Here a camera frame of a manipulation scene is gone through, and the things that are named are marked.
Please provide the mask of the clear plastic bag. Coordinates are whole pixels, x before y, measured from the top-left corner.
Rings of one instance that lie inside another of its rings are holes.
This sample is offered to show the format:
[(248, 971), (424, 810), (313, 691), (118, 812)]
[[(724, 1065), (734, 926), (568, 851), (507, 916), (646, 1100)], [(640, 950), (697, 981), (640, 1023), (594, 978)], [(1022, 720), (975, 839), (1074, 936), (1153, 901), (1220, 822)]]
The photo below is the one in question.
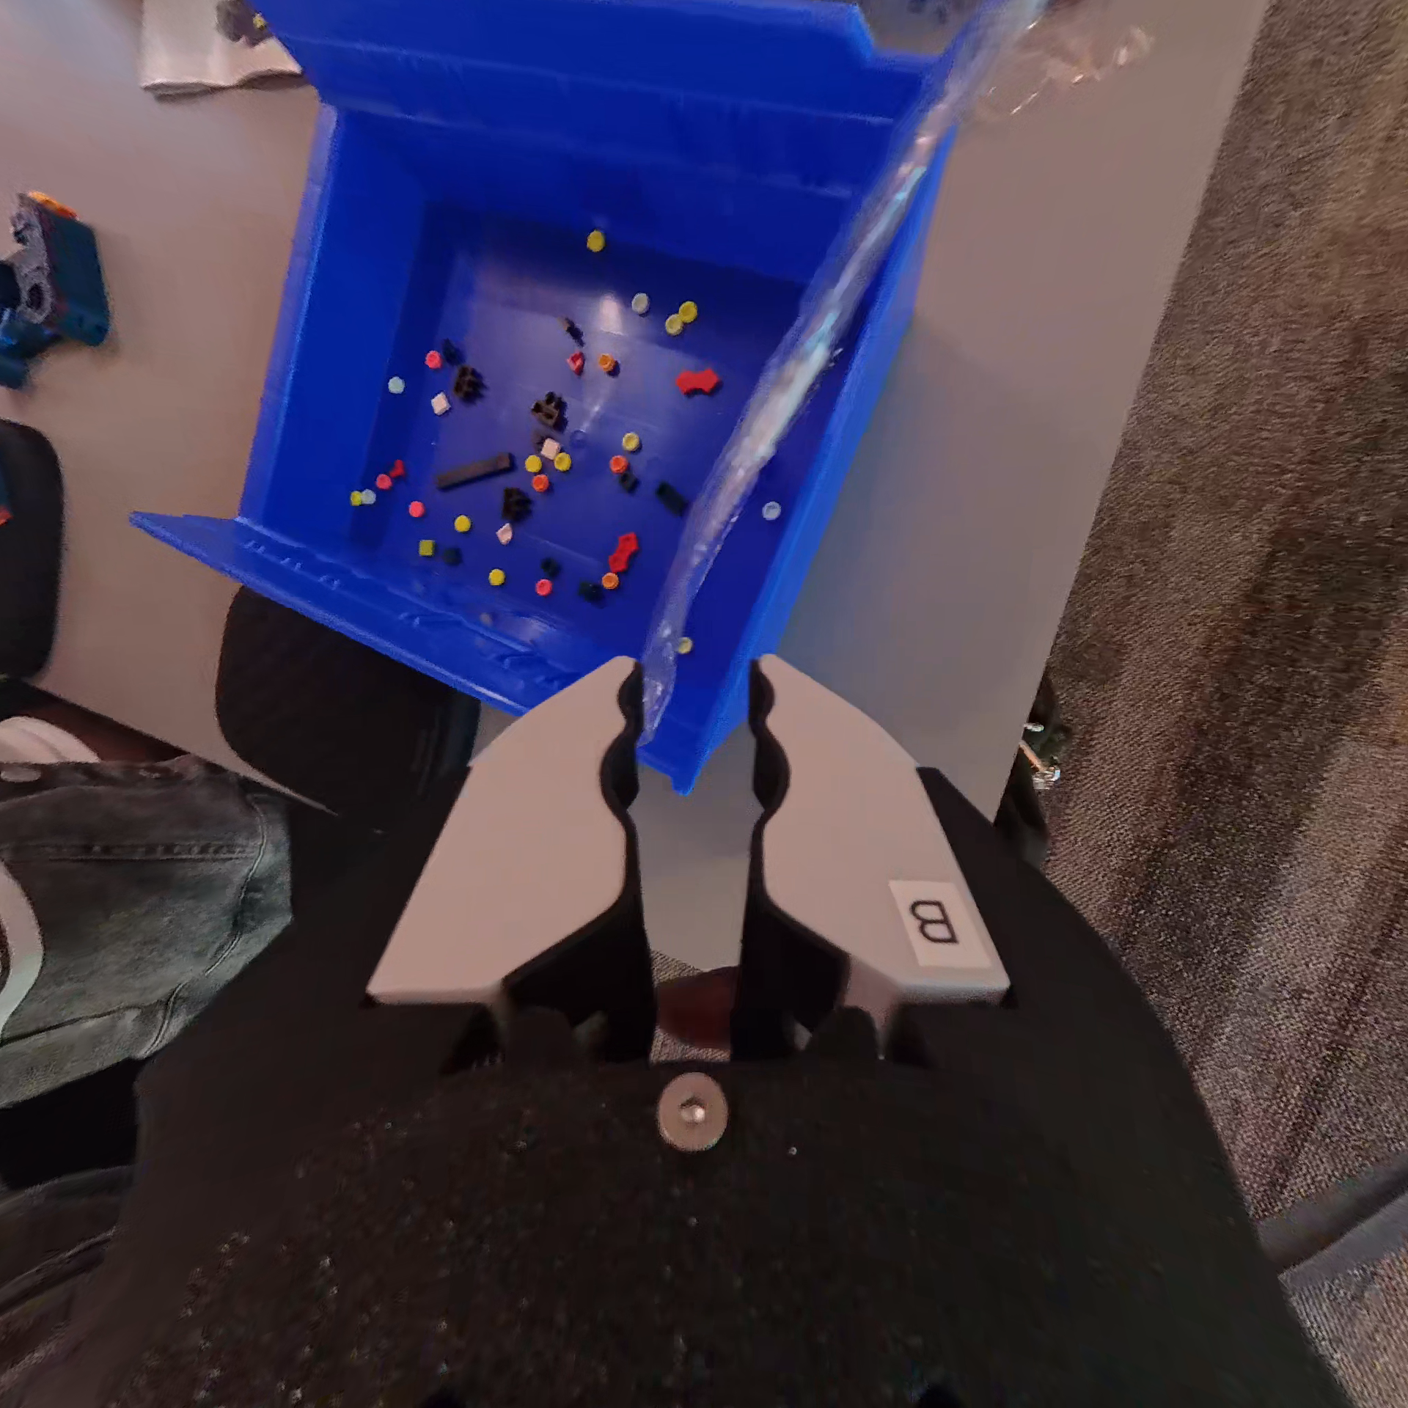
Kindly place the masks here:
[(1153, 46), (1151, 3), (876, 1), (849, 8), (881, 51), (920, 61), (920, 90), (685, 515), (640, 655), (646, 743), (675, 690), (690, 608), (762, 469), (849, 336), (943, 142), (972, 110), (988, 118), (1014, 115), (1045, 93), (1134, 65)]

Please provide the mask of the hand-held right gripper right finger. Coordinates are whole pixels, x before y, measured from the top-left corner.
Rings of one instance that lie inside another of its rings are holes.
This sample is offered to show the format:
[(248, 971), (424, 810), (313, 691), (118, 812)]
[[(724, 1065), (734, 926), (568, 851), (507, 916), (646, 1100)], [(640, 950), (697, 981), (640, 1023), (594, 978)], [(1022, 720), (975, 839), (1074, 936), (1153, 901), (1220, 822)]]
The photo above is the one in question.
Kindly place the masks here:
[(776, 655), (750, 666), (747, 1008), (995, 1003), (1009, 973), (920, 765)]

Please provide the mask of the blue brick-built game console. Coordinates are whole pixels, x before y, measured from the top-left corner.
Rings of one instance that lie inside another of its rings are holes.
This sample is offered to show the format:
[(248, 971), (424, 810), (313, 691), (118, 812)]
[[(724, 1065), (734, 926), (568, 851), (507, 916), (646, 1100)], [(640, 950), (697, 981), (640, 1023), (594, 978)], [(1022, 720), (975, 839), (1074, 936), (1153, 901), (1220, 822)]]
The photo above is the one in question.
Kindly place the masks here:
[(21, 390), (50, 346), (98, 346), (112, 314), (93, 229), (40, 190), (16, 195), (1, 261), (1, 385)]

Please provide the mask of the instruction booklet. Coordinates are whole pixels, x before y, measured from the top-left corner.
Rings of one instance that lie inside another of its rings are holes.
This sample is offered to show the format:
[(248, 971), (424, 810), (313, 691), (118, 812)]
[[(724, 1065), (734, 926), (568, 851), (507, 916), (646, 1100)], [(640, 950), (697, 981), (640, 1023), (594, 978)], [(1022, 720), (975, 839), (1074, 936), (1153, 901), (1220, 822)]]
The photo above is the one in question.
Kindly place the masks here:
[(144, 90), (162, 98), (305, 78), (259, 3), (249, 1), (144, 1), (139, 75)]

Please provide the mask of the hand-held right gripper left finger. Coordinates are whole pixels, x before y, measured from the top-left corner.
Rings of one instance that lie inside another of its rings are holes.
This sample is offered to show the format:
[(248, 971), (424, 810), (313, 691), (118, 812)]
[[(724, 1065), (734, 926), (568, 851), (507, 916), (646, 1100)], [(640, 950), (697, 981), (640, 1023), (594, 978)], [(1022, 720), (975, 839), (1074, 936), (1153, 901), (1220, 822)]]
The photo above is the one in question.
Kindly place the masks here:
[(603, 767), (628, 735), (635, 671), (608, 658), (475, 753), (365, 983), (372, 1000), (487, 1002), (621, 896), (626, 832)]

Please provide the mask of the small black cushioned pad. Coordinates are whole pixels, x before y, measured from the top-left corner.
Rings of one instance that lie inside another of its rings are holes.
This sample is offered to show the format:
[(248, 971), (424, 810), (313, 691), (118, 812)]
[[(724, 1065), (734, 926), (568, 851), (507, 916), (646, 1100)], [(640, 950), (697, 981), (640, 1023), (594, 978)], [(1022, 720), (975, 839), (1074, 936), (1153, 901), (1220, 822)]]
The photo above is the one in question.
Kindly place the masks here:
[(481, 703), (239, 588), (216, 666), (216, 722), (258, 774), (338, 816), (395, 816), (459, 780)]

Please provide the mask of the blue plastic bin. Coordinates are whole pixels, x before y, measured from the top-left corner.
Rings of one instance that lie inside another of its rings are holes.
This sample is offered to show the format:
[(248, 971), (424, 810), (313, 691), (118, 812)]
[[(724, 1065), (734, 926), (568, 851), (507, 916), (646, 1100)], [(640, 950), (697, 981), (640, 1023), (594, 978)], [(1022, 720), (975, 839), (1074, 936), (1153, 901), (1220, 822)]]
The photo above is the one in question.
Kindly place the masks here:
[[(522, 713), (610, 656), (556, 653), (566, 640), (522, 611), (435, 608), (345, 537), (348, 509), (375, 502), (363, 472), (382, 396), (405, 390), (387, 371), (430, 205), (584, 225), (589, 252), (613, 237), (791, 281), (797, 308), (769, 360), (878, 175), (920, 61), (881, 51), (834, 3), (268, 3), (266, 16), (321, 113), (239, 505), (132, 522)], [(695, 497), (657, 490), (683, 529)], [(638, 656), (651, 619), (615, 656)]]

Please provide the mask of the scattered small colourful bricks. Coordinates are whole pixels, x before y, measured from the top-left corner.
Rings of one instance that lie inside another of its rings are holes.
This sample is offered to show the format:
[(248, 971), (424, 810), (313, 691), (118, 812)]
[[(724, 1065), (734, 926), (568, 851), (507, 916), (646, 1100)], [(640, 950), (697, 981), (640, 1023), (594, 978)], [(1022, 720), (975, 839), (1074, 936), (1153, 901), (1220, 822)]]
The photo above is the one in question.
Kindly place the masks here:
[(635, 655), (692, 500), (796, 311), (791, 281), (432, 204), (345, 539), (393, 586), (553, 650)]

